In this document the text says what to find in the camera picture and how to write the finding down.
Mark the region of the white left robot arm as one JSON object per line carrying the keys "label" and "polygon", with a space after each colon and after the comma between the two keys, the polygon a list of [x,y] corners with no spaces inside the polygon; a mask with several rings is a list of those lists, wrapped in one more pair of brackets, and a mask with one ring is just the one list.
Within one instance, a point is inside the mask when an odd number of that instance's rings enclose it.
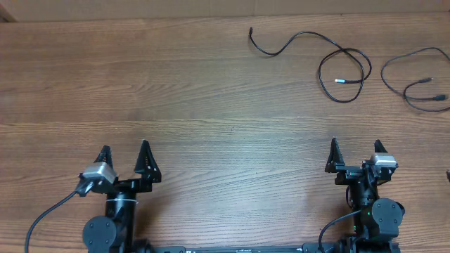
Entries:
{"label": "white left robot arm", "polygon": [[105,145],[94,163],[79,175],[76,192],[80,196],[90,192],[106,196],[105,214],[87,221],[82,232],[89,252],[154,251],[147,239],[136,240],[134,236],[136,196],[151,192],[153,184],[162,180],[147,140],[142,140],[134,173],[139,177],[120,180],[113,169],[111,149]]}

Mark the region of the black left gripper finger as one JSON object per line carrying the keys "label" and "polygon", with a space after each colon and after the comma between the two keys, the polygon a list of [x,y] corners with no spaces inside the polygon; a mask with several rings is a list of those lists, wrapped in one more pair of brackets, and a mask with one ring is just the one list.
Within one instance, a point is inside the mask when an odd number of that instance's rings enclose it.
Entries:
{"label": "black left gripper finger", "polygon": [[153,157],[150,143],[147,140],[142,140],[134,173],[140,174],[142,181],[160,183],[162,180],[161,171]]}
{"label": "black left gripper finger", "polygon": [[112,152],[108,145],[102,147],[94,163],[105,162],[111,169],[113,168]]}

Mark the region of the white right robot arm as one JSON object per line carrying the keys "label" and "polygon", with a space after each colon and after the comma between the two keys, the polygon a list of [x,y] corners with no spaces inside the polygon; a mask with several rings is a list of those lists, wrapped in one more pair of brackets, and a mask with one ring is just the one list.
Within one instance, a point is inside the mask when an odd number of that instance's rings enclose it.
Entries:
{"label": "white right robot arm", "polygon": [[[317,250],[320,252],[399,252],[393,239],[399,236],[399,226],[405,215],[402,204],[389,198],[381,198],[378,186],[391,181],[398,168],[393,155],[381,141],[374,143],[374,153],[359,167],[347,166],[338,140],[333,138],[325,172],[336,175],[335,184],[346,186],[346,203],[351,212],[337,218],[322,228]],[[323,242],[324,233],[345,219],[353,219],[354,233],[346,235],[333,245]]]}

